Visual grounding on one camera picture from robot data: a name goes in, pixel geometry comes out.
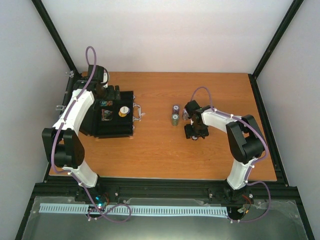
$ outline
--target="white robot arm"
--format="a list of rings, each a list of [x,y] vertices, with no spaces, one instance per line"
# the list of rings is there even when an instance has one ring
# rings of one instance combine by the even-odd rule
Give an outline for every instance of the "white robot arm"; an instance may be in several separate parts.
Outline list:
[[[242,123],[220,114],[221,112],[215,108],[212,109],[210,106],[200,107],[193,100],[188,102],[185,109],[191,118],[191,124],[187,124],[184,127],[187,139],[197,140],[198,137],[207,137],[209,135],[208,126],[227,133],[230,151],[234,160],[226,182],[232,191],[245,187],[248,182],[249,171],[253,168],[253,163],[265,150],[261,141]],[[245,121],[262,136],[253,116],[237,116],[237,118]]]
[[[72,130],[78,136],[80,125],[89,109],[89,107],[94,103],[94,95],[92,91],[84,90],[82,95],[77,99],[78,94],[82,89],[77,89],[72,92],[72,97],[64,110],[63,114],[60,116],[59,120],[53,125],[56,130],[59,129],[61,123],[63,127],[61,130]],[[93,188],[96,186],[98,175],[91,170],[91,168],[83,159],[83,162],[77,167],[63,166],[63,170],[67,170],[70,175],[73,173],[77,179],[80,181],[79,185],[84,184],[87,188]]]

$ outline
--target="wooden tabletop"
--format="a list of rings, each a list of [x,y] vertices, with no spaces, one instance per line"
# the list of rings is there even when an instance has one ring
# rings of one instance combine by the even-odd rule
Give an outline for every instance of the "wooden tabletop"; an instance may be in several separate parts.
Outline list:
[[[227,134],[209,127],[205,139],[185,136],[184,126],[190,121],[182,120],[181,109],[199,86],[210,89],[214,107],[234,115],[253,115],[262,131],[245,73],[110,72],[109,84],[134,91],[145,115],[134,122],[133,137],[99,139],[79,134],[86,162],[101,177],[226,179],[233,164]],[[201,107],[209,104],[203,89],[194,99]],[[181,108],[178,126],[171,124],[175,104]],[[249,179],[276,181],[271,158],[257,163]]]

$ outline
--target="black metal frame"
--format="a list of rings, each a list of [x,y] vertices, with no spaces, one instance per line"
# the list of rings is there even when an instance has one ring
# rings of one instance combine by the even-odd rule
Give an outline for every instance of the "black metal frame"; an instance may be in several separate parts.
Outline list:
[[[48,12],[46,11],[41,0],[32,0],[36,9],[38,10],[43,22],[48,28],[52,38],[58,46],[63,58],[67,62],[70,70],[76,73],[78,71],[73,64],[70,55],[67,52],[64,43],[62,42],[54,24],[52,23]],[[298,11],[303,0],[294,0],[284,16],[279,28],[274,34],[269,46],[263,54],[260,62],[258,63],[253,74],[249,74],[249,80],[252,87],[252,92],[255,98],[257,109],[262,122],[265,138],[270,149],[270,155],[272,158],[274,170],[276,173],[276,182],[266,182],[270,189],[272,199],[274,200],[294,200],[297,204],[304,229],[307,237],[310,240],[315,239],[311,230],[302,200],[299,195],[299,191],[296,187],[288,186],[288,180],[285,174],[285,170],[278,152],[278,148],[275,142],[275,138],[268,120],[266,109],[260,95],[259,87],[257,84],[257,78],[271,56],[273,50],[280,41],[282,35],[290,24],[291,20]],[[72,89],[74,78],[70,77],[67,89]],[[69,95],[66,94],[63,102],[68,101]],[[43,182],[36,183],[31,194],[29,203],[27,205],[25,214],[20,224],[20,228],[16,235],[16,240],[22,238],[34,199],[37,196],[65,196],[74,197],[79,193],[79,186],[70,177],[64,176],[49,176],[49,170],[51,165],[48,165]],[[112,202],[118,202],[129,198],[182,198],[182,199],[197,199],[209,203],[214,203],[213,199],[209,197],[211,189],[220,188],[223,186],[223,181],[205,181],[205,180],[170,180],[170,179],[127,179],[127,178],[102,178],[102,182],[107,186],[107,190],[110,194],[110,200]],[[254,185],[250,188],[251,193],[256,199],[267,199],[268,195],[263,185]],[[231,207],[232,204],[224,204],[224,206]]]

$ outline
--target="gray wall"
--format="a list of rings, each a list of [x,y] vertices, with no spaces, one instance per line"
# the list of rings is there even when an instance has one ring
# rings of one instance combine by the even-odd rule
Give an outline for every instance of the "gray wall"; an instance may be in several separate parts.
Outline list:
[[[258,78],[290,185],[320,239],[320,1],[304,1]]]
[[[43,0],[77,67],[252,73],[292,0]]]
[[[0,1],[0,23],[0,239],[11,240],[44,177],[41,132],[58,117],[68,68],[30,0]]]

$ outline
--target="purple cable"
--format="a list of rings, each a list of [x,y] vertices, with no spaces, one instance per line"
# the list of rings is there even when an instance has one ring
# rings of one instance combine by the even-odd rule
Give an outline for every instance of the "purple cable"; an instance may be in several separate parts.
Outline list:
[[[66,121],[67,120],[67,117],[71,111],[71,109],[73,108],[73,106],[75,105],[75,103],[77,102],[77,100],[80,98],[80,96],[84,93],[84,91],[87,89],[89,83],[91,82],[92,78],[94,77],[94,74],[95,74],[95,70],[96,70],[96,66],[97,66],[97,54],[96,54],[96,51],[95,49],[92,47],[92,46],[88,46],[85,50],[85,60],[86,60],[86,63],[88,65],[90,65],[89,63],[89,59],[88,59],[88,50],[91,49],[92,52],[93,52],[93,57],[94,57],[94,62],[93,62],[93,69],[92,69],[92,72],[91,72],[91,75],[88,79],[88,81],[86,82],[86,84],[84,85],[83,89],[80,91],[80,93],[76,96],[76,100],[73,100],[72,103],[70,104],[70,107],[68,107],[68,109],[66,110],[65,112],[65,115],[63,117],[63,120]]]
[[[263,147],[264,147],[264,150],[265,150],[265,155],[264,155],[263,157],[255,160],[255,161],[253,161],[252,164],[258,163],[258,162],[264,160],[264,159],[269,155],[269,149],[268,149],[268,146],[267,146],[266,141],[264,140],[264,138],[263,138],[252,126],[250,126],[248,123],[246,123],[246,122],[243,121],[242,119],[240,119],[240,118],[238,118],[238,117],[236,117],[236,116],[233,116],[233,115],[231,116],[231,114],[228,114],[228,113],[226,113],[226,112],[219,111],[219,110],[215,109],[215,108],[213,107],[213,101],[212,101],[212,96],[211,96],[210,90],[209,90],[206,86],[200,86],[200,87],[198,87],[198,88],[193,92],[190,101],[192,101],[192,100],[194,99],[194,96],[195,96],[196,92],[197,92],[199,89],[205,89],[205,90],[207,91],[207,93],[208,93],[208,95],[209,95],[210,107],[211,107],[211,110],[212,110],[212,111],[214,111],[214,112],[215,112],[216,114],[218,114],[218,115],[221,115],[221,116],[224,116],[224,117],[227,117],[227,118],[233,118],[234,120],[239,121],[240,123],[242,123],[243,125],[245,125],[247,128],[249,128],[249,129],[254,133],[254,135],[256,135],[257,138],[261,141],[261,143],[262,143],[262,145],[263,145]],[[250,166],[250,167],[248,168],[247,172],[245,173],[244,179],[245,179],[246,181],[248,181],[248,177],[249,177],[249,175],[250,175],[250,173],[251,173],[251,170],[252,170],[252,167]]]
[[[56,134],[55,134],[55,137],[54,137],[54,140],[53,140],[53,144],[52,144],[51,166],[52,166],[53,171],[54,171],[56,174],[62,174],[62,173],[69,172],[68,170],[58,171],[58,170],[56,169],[56,165],[55,165],[56,146],[57,146],[58,138],[59,138],[59,135],[60,135],[60,132],[61,132],[61,129],[62,129],[63,126],[64,126],[64,123],[62,122],[62,123],[60,124],[59,129],[56,131]]]
[[[78,100],[80,98],[80,96],[84,93],[84,91],[86,90],[88,84],[91,82],[92,78],[94,77],[94,73],[95,73],[95,70],[96,70],[96,65],[97,65],[97,54],[96,54],[96,51],[95,49],[92,47],[92,46],[88,46],[85,50],[85,59],[86,59],[86,62],[88,63],[89,65],[89,60],[88,60],[88,50],[91,49],[92,52],[93,52],[93,56],[94,56],[94,64],[93,64],[93,69],[92,69],[92,73],[87,81],[87,83],[84,85],[83,89],[80,91],[80,93],[76,96],[76,99]],[[68,109],[66,110],[65,114],[64,114],[64,117],[63,117],[63,120],[66,121],[67,120],[67,117],[71,111],[71,109],[73,108],[73,106],[76,104],[77,100],[73,100],[72,103],[70,104],[70,107],[68,107]],[[55,134],[55,137],[54,137],[54,140],[53,140],[53,144],[52,144],[52,150],[51,150],[51,167],[53,169],[53,171],[56,173],[56,174],[62,174],[62,173],[66,173],[68,172],[67,170],[62,170],[62,171],[58,171],[56,169],[56,165],[55,165],[55,153],[56,153],[56,146],[57,146],[57,143],[58,143],[58,138],[59,138],[59,135],[60,135],[60,132],[62,130],[62,127],[64,126],[64,123],[62,122],[59,126],[59,129],[56,131],[56,134]]]
[[[80,181],[73,173],[71,173],[71,176],[78,182],[78,184],[81,183],[81,181]],[[123,203],[117,204],[117,205],[111,207],[111,208],[110,208],[108,211],[106,211],[105,213],[103,213],[103,212],[97,207],[97,205],[95,204],[95,201],[93,200],[92,196],[90,195],[90,192],[89,192],[88,188],[87,188],[84,184],[82,184],[81,186],[84,188],[84,190],[85,190],[86,194],[88,195],[88,197],[89,197],[92,205],[94,206],[94,208],[95,208],[95,209],[97,210],[97,212],[100,214],[100,216],[96,218],[97,220],[98,220],[98,219],[101,219],[101,218],[105,218],[105,219],[107,219],[108,221],[110,221],[110,222],[112,222],[112,223],[122,224],[122,223],[128,221],[128,220],[131,218],[131,215],[132,215],[132,210],[131,210],[131,208],[130,208],[127,204],[123,204]],[[127,207],[127,208],[129,209],[129,215],[128,215],[128,217],[127,217],[126,219],[124,219],[124,220],[121,220],[121,221],[116,221],[116,220],[112,220],[112,219],[108,218],[106,215],[107,215],[108,213],[110,213],[113,209],[115,209],[115,208],[118,207],[118,206],[125,206],[125,207]],[[89,214],[90,214],[91,212],[92,212],[92,209],[88,212],[88,219],[90,219]]]
[[[234,120],[239,121],[240,123],[242,123],[243,125],[245,125],[247,128],[249,128],[249,129],[259,138],[259,140],[262,142],[262,145],[263,145],[264,150],[265,150],[265,155],[264,155],[263,157],[255,160],[255,161],[253,161],[252,164],[264,160],[264,159],[269,155],[269,149],[268,149],[268,146],[267,146],[264,138],[263,138],[252,126],[250,126],[248,123],[246,123],[246,122],[243,121],[242,119],[240,119],[240,118],[238,118],[238,117],[236,117],[236,116],[233,116],[233,115],[231,115],[231,114],[228,114],[228,113],[226,113],[226,112],[219,111],[219,110],[215,109],[215,108],[213,107],[212,96],[211,96],[210,90],[209,90],[206,86],[200,86],[200,87],[198,87],[198,88],[193,92],[190,101],[192,101],[192,100],[194,99],[194,96],[195,96],[196,92],[197,92],[199,89],[205,89],[205,90],[207,91],[207,93],[208,93],[208,95],[209,95],[210,107],[211,107],[211,110],[212,110],[212,111],[214,111],[216,114],[219,114],[219,115],[221,115],[221,116],[224,116],[224,117],[227,117],[227,118],[233,118]],[[250,175],[250,173],[251,173],[251,170],[252,170],[252,167],[250,166],[250,167],[248,168],[248,170],[246,171],[246,173],[245,173],[244,179],[245,179],[246,184],[247,184],[248,186],[252,186],[252,185],[255,185],[255,184],[263,184],[263,185],[265,186],[266,191],[268,192],[269,204],[268,204],[268,207],[267,207],[266,211],[265,211],[261,216],[255,218],[255,219],[252,219],[252,220],[240,221],[241,223],[251,223],[251,222],[254,222],[254,221],[256,221],[256,220],[259,220],[259,219],[263,218],[263,217],[269,212],[269,210],[270,210],[271,195],[270,195],[269,188],[268,188],[267,184],[264,183],[263,181],[255,181],[255,182],[253,182],[253,183],[248,183],[248,177],[249,177],[249,175]]]
[[[95,49],[92,47],[92,46],[88,46],[85,50],[85,59],[86,59],[86,62],[87,64],[89,65],[89,59],[88,59],[88,50],[91,49],[92,52],[93,52],[93,56],[94,56],[94,64],[93,64],[93,69],[92,69],[92,72],[91,72],[91,75],[87,81],[87,83],[84,85],[83,89],[80,91],[80,93],[76,96],[76,99],[72,101],[72,103],[70,104],[70,106],[68,107],[67,111],[65,112],[64,114],[64,117],[63,117],[63,120],[66,121],[67,120],[67,117],[71,111],[71,109],[73,108],[73,106],[75,105],[75,103],[77,102],[77,100],[80,98],[80,96],[84,93],[84,91],[87,89],[89,83],[91,82],[94,74],[95,74],[95,70],[96,70],[96,65],[97,65],[97,55],[96,55],[96,51]],[[59,138],[59,135],[60,135],[60,132],[64,126],[64,122],[62,122],[58,128],[58,130],[56,131],[56,134],[55,134],[55,137],[54,137],[54,140],[53,140],[53,144],[52,144],[52,150],[51,150],[51,167],[53,169],[53,171],[56,173],[56,174],[62,174],[62,173],[69,173],[70,171],[68,170],[62,170],[62,171],[58,171],[56,169],[56,165],[55,165],[55,153],[56,153],[56,146],[57,146],[57,143],[58,143],[58,138]],[[78,182],[80,183],[80,181],[78,180],[78,178],[72,173],[71,174],[73,176],[73,178]],[[112,220],[110,218],[108,218],[107,216],[105,216],[106,214],[108,214],[113,208],[111,208],[109,211],[105,212],[105,213],[102,213],[97,205],[95,204],[95,201],[92,199],[87,187],[83,184],[82,187],[84,188],[86,194],[88,195],[90,201],[92,202],[92,204],[94,205],[95,209],[101,214],[101,217],[109,220],[110,222],[113,222],[113,223],[124,223],[125,221],[127,221],[130,217],[131,217],[131,214],[132,214],[132,211],[131,211],[131,208],[128,206],[128,205],[125,205],[125,204],[118,204],[116,206],[114,206],[113,208],[116,208],[117,206],[121,206],[121,205],[124,205],[126,206],[128,209],[129,209],[129,216],[123,220],[123,221],[115,221],[115,220]]]
[[[270,190],[267,186],[267,184],[263,181],[255,181],[253,183],[247,183],[248,186],[253,186],[253,185],[256,185],[256,184],[263,184],[265,186],[265,189],[268,193],[268,198],[269,198],[269,203],[268,203],[268,207],[266,208],[265,212],[261,215],[261,216],[258,216],[257,218],[254,218],[254,219],[251,219],[251,220],[245,220],[245,221],[242,221],[240,220],[239,223],[252,223],[252,222],[255,222],[259,219],[262,219],[265,215],[268,214],[270,208],[271,208],[271,194],[270,194]],[[227,216],[227,218],[230,220],[230,221],[237,221],[237,220],[233,220],[231,219],[229,216]]]

